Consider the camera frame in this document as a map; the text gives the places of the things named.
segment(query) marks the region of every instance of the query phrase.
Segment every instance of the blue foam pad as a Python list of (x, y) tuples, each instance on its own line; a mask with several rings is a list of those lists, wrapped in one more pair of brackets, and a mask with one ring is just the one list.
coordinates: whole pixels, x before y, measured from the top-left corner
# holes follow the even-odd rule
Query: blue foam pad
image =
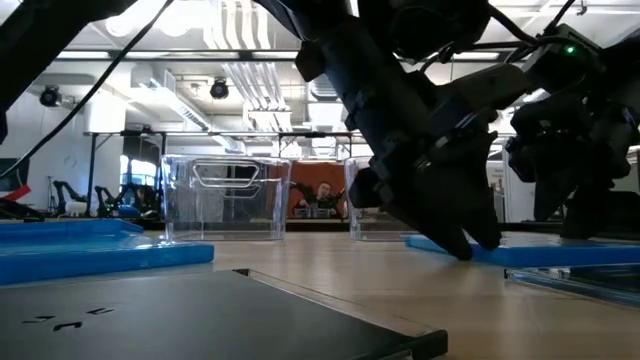
[(206, 263), (209, 244), (143, 236), (121, 220), (0, 225), (0, 285)]
[[(567, 240), (557, 235), (504, 233), (502, 245), (487, 251), (470, 241), (473, 260), (503, 267), (639, 264), (640, 245), (614, 240)], [(423, 235), (405, 238), (408, 247), (446, 254)]]

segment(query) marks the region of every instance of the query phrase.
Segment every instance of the clear plastic bin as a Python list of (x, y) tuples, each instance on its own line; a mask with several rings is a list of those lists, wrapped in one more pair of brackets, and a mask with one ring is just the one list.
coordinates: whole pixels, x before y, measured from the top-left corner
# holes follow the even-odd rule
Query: clear plastic bin
[(290, 161), (165, 155), (162, 169), (169, 239), (284, 239)]
[[(353, 157), (345, 160), (344, 176), (347, 188), (356, 178), (358, 170), (368, 168), (370, 157)], [(417, 234), (393, 216), (378, 208), (356, 209), (348, 201), (351, 238), (357, 241), (404, 241), (405, 235)]]

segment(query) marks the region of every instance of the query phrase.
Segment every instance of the black tray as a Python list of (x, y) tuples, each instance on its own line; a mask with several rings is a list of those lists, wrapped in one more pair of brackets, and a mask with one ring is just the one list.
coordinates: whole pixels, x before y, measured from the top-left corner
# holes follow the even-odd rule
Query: black tray
[(443, 330), (249, 270), (6, 288), (0, 319), (2, 360), (420, 360), (447, 352)]

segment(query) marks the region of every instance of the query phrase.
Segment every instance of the spotlight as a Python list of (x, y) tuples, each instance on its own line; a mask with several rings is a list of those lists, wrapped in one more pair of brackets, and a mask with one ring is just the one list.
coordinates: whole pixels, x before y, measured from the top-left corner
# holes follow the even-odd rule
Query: spotlight
[(46, 107), (58, 107), (62, 103), (62, 95), (58, 91), (56, 85), (45, 86), (44, 91), (40, 94), (40, 104)]
[(229, 87), (227, 86), (226, 78), (217, 78), (213, 82), (213, 86), (209, 91), (211, 97), (214, 99), (226, 99), (229, 96)]

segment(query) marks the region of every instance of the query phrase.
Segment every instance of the black cable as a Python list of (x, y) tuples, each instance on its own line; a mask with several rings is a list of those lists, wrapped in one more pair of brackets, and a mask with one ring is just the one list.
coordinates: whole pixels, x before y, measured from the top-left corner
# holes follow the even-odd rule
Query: black cable
[(558, 26), (558, 23), (560, 22), (560, 20), (564, 16), (564, 14), (569, 10), (571, 5), (573, 5), (574, 2), (575, 2), (575, 0), (567, 0), (567, 2), (564, 3), (564, 5), (560, 9), (560, 11), (558, 11), (558, 14), (556, 14), (556, 16), (553, 18), (553, 20), (551, 20), (551, 22), (549, 23), (549, 25), (547, 25), (544, 28), (544, 33), (545, 34), (548, 34), (552, 30), (554, 30), (556, 28), (556, 26)]
[(496, 9), (493, 5), (489, 5), (489, 14), (496, 19), (505, 29), (509, 30), (513, 36), (528, 44), (535, 44), (536, 38), (524, 32), (516, 23), (511, 21), (502, 11)]
[(424, 64), (420, 67), (420, 72), (424, 73), (427, 71), (427, 69), (429, 68), (429, 66), (433, 65), (436, 61), (438, 61), (438, 55), (434, 54), (431, 55), (430, 58), (427, 58), (424, 61)]
[(91, 100), (93, 95), (100, 90), (100, 87), (107, 78), (111, 75), (111, 73), (116, 69), (116, 67), (120, 64), (122, 59), (124, 59), (125, 55), (134, 47), (136, 44), (151, 30), (153, 25), (158, 21), (160, 16), (164, 13), (165, 10), (174, 2), (174, 0), (166, 0), (162, 8), (158, 11), (158, 13), (149, 21), (147, 25), (145, 25), (140, 32), (136, 34), (136, 36), (131, 39), (131, 41), (125, 46), (120, 53), (113, 59), (109, 67), (104, 71), (102, 76), (96, 81), (93, 87), (87, 92), (87, 94), (80, 100), (80, 102), (71, 110), (69, 115), (67, 115), (61, 122), (58, 124), (50, 133), (48, 133), (45, 137), (42, 138), (31, 150), (29, 150), (26, 154), (24, 154), (20, 160), (18, 160), (15, 164), (13, 164), (9, 169), (3, 172), (0, 175), (0, 179), (4, 179), (7, 176), (13, 174), (20, 166), (22, 166), (25, 161), (29, 160), (33, 155), (35, 155), (44, 145), (46, 145), (51, 139), (53, 139), (64, 127), (73, 120), (73, 118), (82, 110), (82, 108)]
[(503, 42), (488, 42), (473, 44), (468, 50), (499, 50), (499, 49), (511, 49), (521, 46), (527, 46), (528, 44), (523, 41), (503, 41)]
[(516, 61), (522, 60), (527, 55), (537, 50), (539, 47), (548, 45), (548, 44), (563, 44), (563, 45), (575, 46), (583, 50), (584, 54), (586, 54), (589, 57), (593, 57), (592, 56), (593, 54), (591, 51), (595, 51), (595, 49), (591, 49), (591, 50), (587, 49), (587, 47), (583, 43), (571, 38), (565, 38), (562, 36), (543, 36), (538, 38), (538, 42), (533, 46), (522, 46), (517, 48), (511, 54), (509, 54), (509, 56), (507, 56), (504, 62), (511, 64)]

